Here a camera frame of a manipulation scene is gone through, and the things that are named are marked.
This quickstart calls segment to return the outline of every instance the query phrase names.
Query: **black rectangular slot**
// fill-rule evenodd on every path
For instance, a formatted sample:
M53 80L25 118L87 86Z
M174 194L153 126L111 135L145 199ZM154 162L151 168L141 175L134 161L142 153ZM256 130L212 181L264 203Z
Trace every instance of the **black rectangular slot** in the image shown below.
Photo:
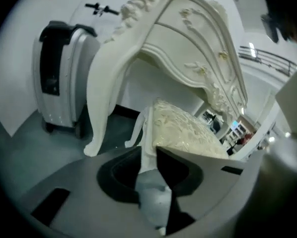
M31 215L46 226L49 226L70 191L63 188L55 188L31 213Z
M222 171L225 171L225 172L228 172L228 173L231 173L231 174L235 174L235 175L241 175L242 173L242 169L238 169L238 168L233 168L233 167L229 167L229 166L224 166L222 168Z

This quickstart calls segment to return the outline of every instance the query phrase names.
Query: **baseboard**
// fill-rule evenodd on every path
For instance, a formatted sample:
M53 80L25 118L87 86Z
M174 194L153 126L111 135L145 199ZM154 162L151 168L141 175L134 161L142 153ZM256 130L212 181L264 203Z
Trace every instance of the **baseboard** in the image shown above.
M131 118L131 119L138 118L138 115L140 114L139 111L129 109L129 108L126 108L126 107L122 107L120 105L116 105L112 113L116 114L116 115L119 115L119 116L122 116L122 117Z

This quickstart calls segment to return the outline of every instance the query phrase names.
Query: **black metal railing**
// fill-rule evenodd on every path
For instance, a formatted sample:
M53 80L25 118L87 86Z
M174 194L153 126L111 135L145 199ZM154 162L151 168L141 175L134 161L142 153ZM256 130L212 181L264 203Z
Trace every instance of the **black metal railing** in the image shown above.
M255 49L255 54L256 57L253 57L251 54L251 48L245 46L240 46L240 50L238 52L240 58L266 65L267 67L275 69L288 77L297 71L296 63L281 56L258 49Z

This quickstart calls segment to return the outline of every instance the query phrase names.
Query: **balcony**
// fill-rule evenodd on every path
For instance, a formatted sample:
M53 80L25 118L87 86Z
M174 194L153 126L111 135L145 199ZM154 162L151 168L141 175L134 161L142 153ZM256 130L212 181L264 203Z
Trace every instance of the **balcony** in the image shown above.
M253 52L250 47L240 46L238 55L241 59L265 65L269 69L274 69L288 77L297 71L296 63L264 50L255 49Z

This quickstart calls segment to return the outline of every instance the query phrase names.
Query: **drawer handle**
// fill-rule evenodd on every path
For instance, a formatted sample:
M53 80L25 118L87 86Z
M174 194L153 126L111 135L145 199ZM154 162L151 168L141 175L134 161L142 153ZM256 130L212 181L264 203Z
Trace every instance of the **drawer handle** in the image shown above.
M201 76L210 76L210 72L208 71L207 67L200 62L191 62L191 63L185 63L184 64L186 68L193 69L194 72L198 73Z
M228 59L228 57L229 57L229 54L226 50L219 52L219 58L226 61Z

